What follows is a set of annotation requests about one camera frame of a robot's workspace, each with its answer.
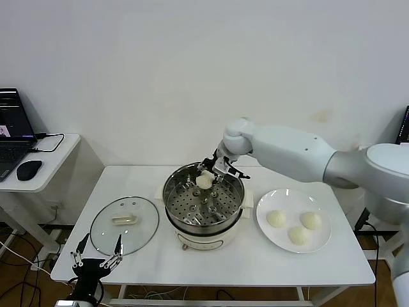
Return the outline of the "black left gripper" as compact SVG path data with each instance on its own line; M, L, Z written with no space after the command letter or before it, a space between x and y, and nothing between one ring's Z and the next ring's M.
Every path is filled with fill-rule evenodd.
M89 239L89 233L78 243L76 249L70 252L73 261L73 268L78 277L75 293L79 297L89 297L95 294L98 280L102 278L105 272L104 268L115 268L123 259L122 234L119 234L114 247L114 253L105 261L100 258L85 258L82 260L82 254L86 248Z

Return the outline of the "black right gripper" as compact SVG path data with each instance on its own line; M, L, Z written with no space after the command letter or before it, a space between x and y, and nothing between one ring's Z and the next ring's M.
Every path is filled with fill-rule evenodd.
M200 162L197 171L201 174L202 171L225 171L226 164L224 157L213 157L212 159L206 158ZM224 179L224 174L213 172L214 180L213 185L220 184Z

